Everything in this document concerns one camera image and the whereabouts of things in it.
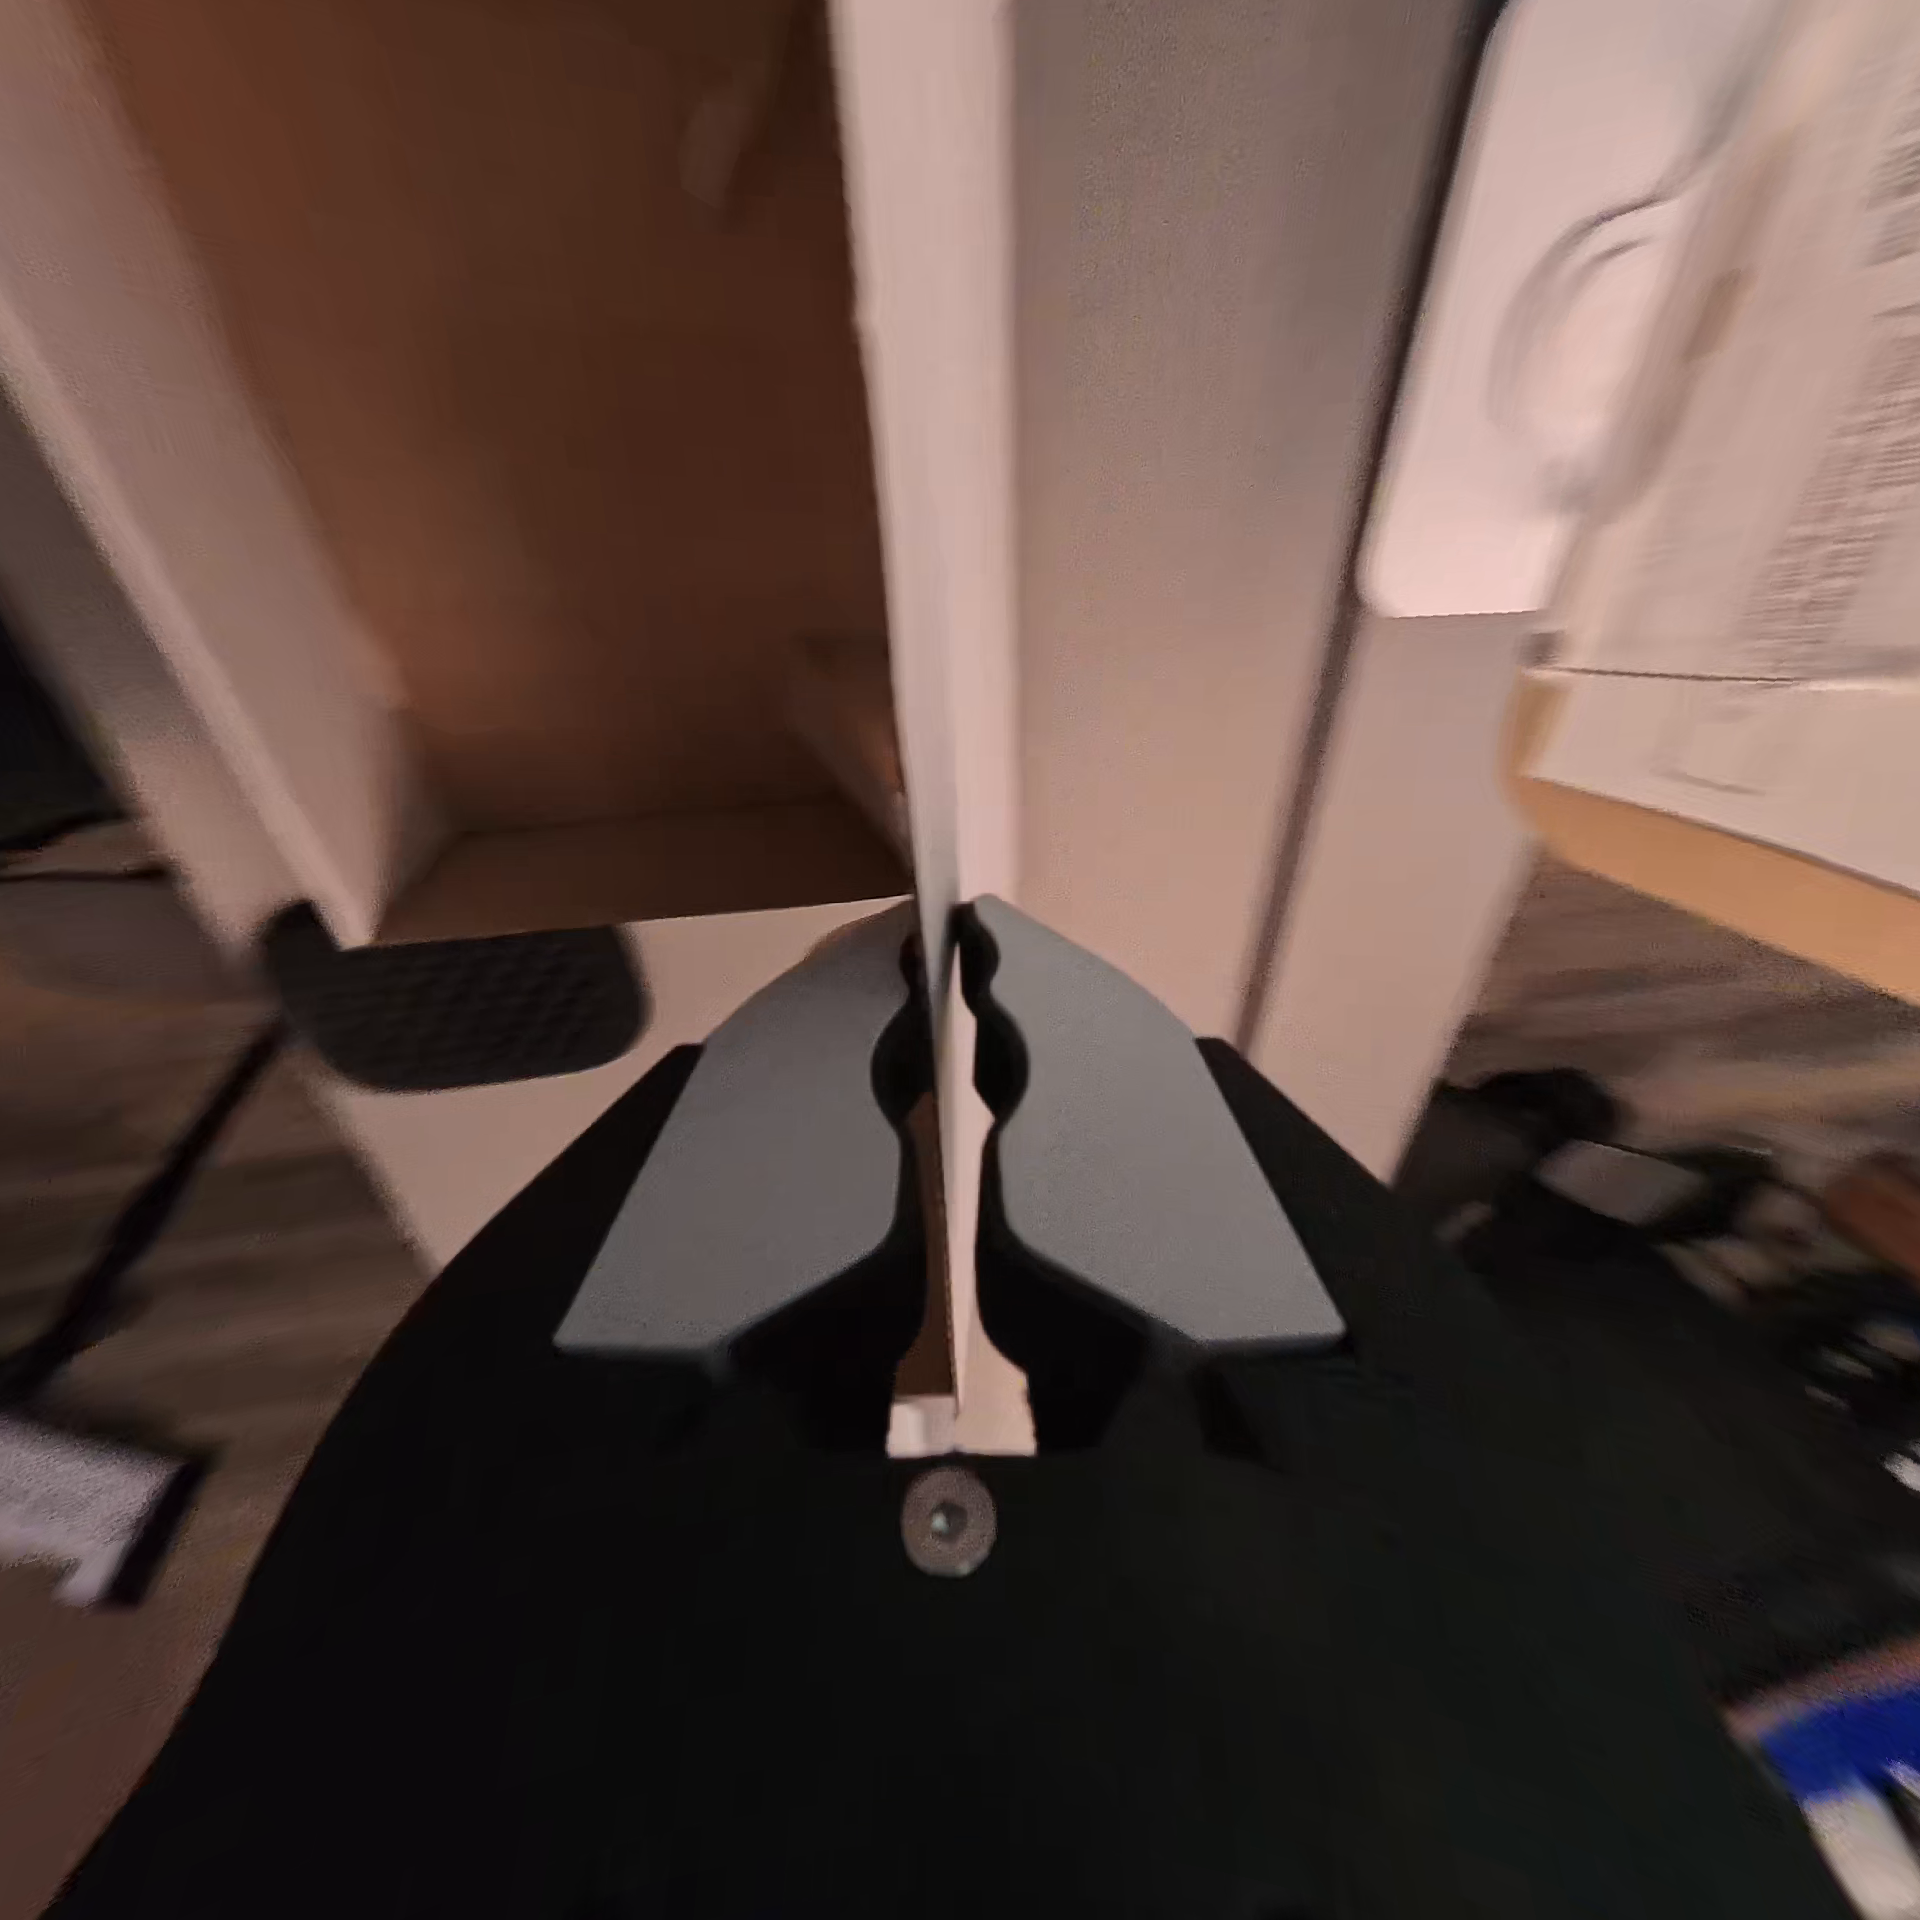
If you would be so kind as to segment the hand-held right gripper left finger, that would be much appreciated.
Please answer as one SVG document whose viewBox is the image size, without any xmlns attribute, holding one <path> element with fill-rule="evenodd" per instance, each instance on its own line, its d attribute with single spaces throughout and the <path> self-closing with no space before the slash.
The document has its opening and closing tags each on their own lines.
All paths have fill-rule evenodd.
<svg viewBox="0 0 1920 1920">
<path fill-rule="evenodd" d="M 928 1313 L 932 1037 L 919 912 L 846 923 L 698 1047 L 556 1347 L 750 1384 L 881 1454 Z"/>
</svg>

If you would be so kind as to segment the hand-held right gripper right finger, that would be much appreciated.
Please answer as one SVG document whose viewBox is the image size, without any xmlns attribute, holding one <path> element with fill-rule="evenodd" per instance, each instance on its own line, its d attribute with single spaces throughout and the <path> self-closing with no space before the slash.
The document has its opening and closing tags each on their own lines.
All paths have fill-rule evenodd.
<svg viewBox="0 0 1920 1920">
<path fill-rule="evenodd" d="M 1199 1037 L 998 896 L 954 912 L 989 1116 L 975 1299 L 1036 1451 L 1096 1449 L 1141 1381 L 1335 1353 L 1346 1320 Z"/>
</svg>

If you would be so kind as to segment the white cardboard mailer box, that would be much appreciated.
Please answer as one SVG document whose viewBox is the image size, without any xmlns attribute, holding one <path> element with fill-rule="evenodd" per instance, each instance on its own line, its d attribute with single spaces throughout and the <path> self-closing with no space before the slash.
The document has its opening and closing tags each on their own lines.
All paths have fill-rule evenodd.
<svg viewBox="0 0 1920 1920">
<path fill-rule="evenodd" d="M 46 636 L 245 958 L 613 925 L 608 1095 L 997 893 L 1271 1024 L 1489 4 L 4 4 Z"/>
</svg>

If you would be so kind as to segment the black textured pad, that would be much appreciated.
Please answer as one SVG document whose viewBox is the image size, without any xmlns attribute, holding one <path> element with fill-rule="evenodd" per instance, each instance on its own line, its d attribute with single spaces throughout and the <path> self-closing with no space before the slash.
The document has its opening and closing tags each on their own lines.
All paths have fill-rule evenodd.
<svg viewBox="0 0 1920 1920">
<path fill-rule="evenodd" d="M 300 1041 L 386 1095 L 498 1088 L 610 1065 L 653 1013 L 613 928 L 336 945 L 310 902 L 257 932 L 261 966 Z"/>
</svg>

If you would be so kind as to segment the wooden document stand white base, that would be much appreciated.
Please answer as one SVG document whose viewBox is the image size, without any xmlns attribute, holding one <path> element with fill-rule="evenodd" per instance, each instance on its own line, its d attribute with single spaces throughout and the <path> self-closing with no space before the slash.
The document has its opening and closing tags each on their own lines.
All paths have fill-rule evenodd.
<svg viewBox="0 0 1920 1920">
<path fill-rule="evenodd" d="M 1597 764 L 1552 665 L 1673 278 L 1793 4 L 1501 4 L 1360 551 L 1392 617 L 1520 617 L 1501 764 L 1566 862 L 1916 1004 L 1916 688 L 1830 694 L 1759 795 Z"/>
</svg>

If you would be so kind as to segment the printed instruction sheet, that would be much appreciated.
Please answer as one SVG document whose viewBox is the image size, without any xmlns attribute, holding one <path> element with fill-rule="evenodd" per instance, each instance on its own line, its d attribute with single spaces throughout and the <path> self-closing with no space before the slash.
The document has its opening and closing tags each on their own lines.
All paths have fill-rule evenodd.
<svg viewBox="0 0 1920 1920">
<path fill-rule="evenodd" d="M 1916 688 L 1917 7 L 1793 4 L 1671 285 L 1552 665 L 1597 764 L 1766 793 Z"/>
</svg>

